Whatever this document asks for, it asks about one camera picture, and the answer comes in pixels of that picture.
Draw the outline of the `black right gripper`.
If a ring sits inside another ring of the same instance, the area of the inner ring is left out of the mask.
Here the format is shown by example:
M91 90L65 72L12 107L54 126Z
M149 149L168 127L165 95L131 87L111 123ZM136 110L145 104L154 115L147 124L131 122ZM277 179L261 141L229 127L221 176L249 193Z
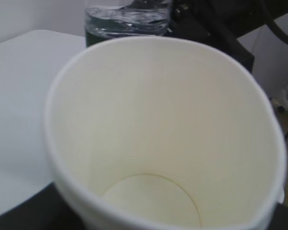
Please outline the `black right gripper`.
M252 72L254 55L238 40L264 25L257 0L175 0L168 36L186 37L192 31L206 30L220 39L220 50Z

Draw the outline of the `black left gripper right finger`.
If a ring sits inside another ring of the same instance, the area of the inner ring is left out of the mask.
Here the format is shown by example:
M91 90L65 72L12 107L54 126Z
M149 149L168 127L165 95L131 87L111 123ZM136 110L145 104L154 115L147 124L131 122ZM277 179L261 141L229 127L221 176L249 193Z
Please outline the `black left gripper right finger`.
M272 230L288 230L288 207L279 203L271 220Z

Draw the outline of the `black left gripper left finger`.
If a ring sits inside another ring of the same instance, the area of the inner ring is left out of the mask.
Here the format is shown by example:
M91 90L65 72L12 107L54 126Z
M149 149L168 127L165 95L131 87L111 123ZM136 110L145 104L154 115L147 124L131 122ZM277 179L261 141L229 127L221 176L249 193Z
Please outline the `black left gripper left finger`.
M53 184L0 215L0 230L84 230Z

